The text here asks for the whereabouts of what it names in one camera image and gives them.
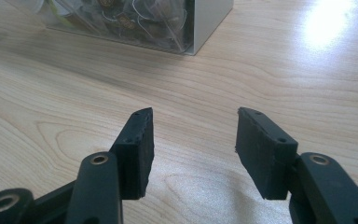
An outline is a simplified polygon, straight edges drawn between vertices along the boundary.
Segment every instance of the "wood grain surface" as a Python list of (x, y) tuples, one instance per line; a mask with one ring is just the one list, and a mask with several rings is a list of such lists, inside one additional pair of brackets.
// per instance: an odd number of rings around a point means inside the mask
[(146, 196), (125, 223), (290, 223), (234, 151), (240, 106), (358, 184), (358, 2), (236, 0), (196, 56), (41, 27), (0, 1), (0, 190), (40, 197), (152, 106)]

